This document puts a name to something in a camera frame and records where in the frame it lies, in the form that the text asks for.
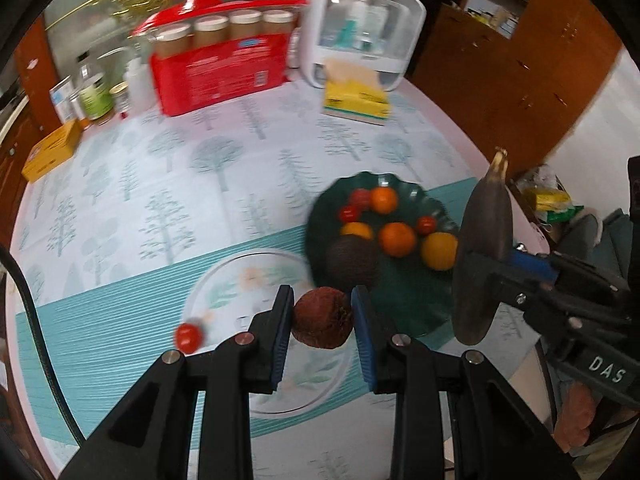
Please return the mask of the right hand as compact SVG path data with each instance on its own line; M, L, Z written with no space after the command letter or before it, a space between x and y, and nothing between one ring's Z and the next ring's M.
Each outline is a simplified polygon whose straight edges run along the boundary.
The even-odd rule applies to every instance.
M584 446L600 429L593 427L602 398L581 382L568 388L555 423L553 439L563 453Z

